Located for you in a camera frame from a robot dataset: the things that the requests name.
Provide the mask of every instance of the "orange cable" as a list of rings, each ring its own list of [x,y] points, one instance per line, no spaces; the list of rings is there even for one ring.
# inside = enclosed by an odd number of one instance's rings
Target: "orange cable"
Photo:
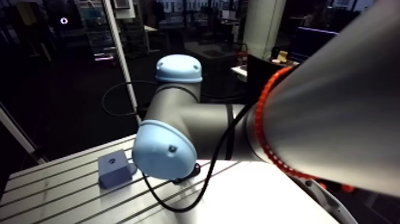
[[[282,162],[275,154],[272,152],[270,146],[267,143],[267,140],[265,139],[265,134],[264,134],[264,125],[263,125],[263,114],[264,114],[264,104],[266,102],[267,97],[269,96],[273,84],[279,80],[280,77],[282,77],[284,74],[286,74],[289,70],[291,70],[291,67],[285,67],[283,69],[280,69],[277,71],[275,74],[272,75],[272,77],[268,80],[267,84],[264,86],[264,90],[262,90],[262,93],[260,95],[260,98],[257,102],[257,106],[255,108],[254,112],[254,117],[255,117],[255,133],[257,135],[258,142],[260,143],[260,146],[268,156],[268,158],[283,172],[287,173],[288,175],[291,176],[297,176],[299,178],[306,178],[306,179],[314,179],[314,176],[302,173],[300,171],[297,171],[291,167],[289,167],[287,164]]]

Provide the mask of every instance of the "computer screen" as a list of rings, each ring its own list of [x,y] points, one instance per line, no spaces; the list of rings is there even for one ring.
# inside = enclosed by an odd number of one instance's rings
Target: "computer screen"
[[[290,43],[287,58],[303,62],[338,34],[326,30],[299,27]]]

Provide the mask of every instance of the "light blue joint cap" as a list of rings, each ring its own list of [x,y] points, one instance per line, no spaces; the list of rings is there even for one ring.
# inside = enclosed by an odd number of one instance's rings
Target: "light blue joint cap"
[[[176,128],[158,120],[145,120],[136,134],[132,159],[147,175],[174,180],[192,172],[197,153],[190,140]]]
[[[176,83],[199,83],[201,64],[196,58],[183,54],[163,57],[157,62],[157,80]]]

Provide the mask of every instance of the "aluminum table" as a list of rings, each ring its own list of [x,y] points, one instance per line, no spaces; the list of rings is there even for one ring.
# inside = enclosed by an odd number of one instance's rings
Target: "aluminum table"
[[[272,164],[218,161],[196,208],[176,214],[163,209],[140,172],[112,189],[98,186],[97,158],[120,149],[131,158],[135,135],[10,175],[0,203],[1,223],[337,223]],[[210,162],[180,185],[149,178],[156,193],[175,207],[190,204]]]

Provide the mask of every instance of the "gray block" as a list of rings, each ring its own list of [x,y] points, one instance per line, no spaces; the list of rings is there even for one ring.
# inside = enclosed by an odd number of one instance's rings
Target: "gray block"
[[[132,180],[136,171],[128,163],[123,150],[99,157],[98,166],[99,184],[106,189]]]

